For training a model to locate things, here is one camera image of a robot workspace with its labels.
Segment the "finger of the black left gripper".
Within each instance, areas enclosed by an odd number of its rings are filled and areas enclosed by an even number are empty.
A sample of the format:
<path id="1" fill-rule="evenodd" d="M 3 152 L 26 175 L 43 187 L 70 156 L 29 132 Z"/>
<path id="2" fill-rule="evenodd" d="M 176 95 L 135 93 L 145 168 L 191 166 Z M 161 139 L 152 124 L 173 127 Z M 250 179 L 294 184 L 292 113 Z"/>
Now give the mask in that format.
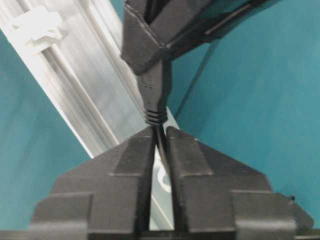
<path id="1" fill-rule="evenodd" d="M 261 0 L 235 11 L 213 27 L 175 27 L 169 24 L 152 27 L 144 15 L 149 0 L 126 0 L 123 6 L 121 58 L 136 75 L 150 70 L 161 60 L 173 60 L 190 50 L 221 38 L 235 23 L 252 10 L 262 7 Z"/>
<path id="2" fill-rule="evenodd" d="M 151 27 L 171 25 L 179 28 L 212 28 L 251 0 L 149 0 L 144 14 Z"/>

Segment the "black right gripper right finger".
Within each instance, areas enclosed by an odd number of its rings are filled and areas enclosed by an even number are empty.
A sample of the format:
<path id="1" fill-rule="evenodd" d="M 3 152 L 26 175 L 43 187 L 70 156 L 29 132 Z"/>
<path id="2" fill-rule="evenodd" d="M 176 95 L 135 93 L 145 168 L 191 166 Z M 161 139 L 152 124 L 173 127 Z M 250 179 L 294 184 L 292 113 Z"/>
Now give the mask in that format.
<path id="1" fill-rule="evenodd" d="M 266 176 L 174 127 L 166 130 L 174 226 L 191 240 L 292 240 L 313 218 Z"/>

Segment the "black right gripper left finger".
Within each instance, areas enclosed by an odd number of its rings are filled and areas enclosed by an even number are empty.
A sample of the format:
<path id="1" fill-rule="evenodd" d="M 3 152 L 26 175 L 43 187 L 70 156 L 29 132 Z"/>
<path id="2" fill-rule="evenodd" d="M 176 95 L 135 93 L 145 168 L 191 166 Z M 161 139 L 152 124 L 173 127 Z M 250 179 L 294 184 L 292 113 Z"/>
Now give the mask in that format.
<path id="1" fill-rule="evenodd" d="M 150 225 L 150 127 L 60 175 L 35 207 L 30 240 L 135 240 Z"/>

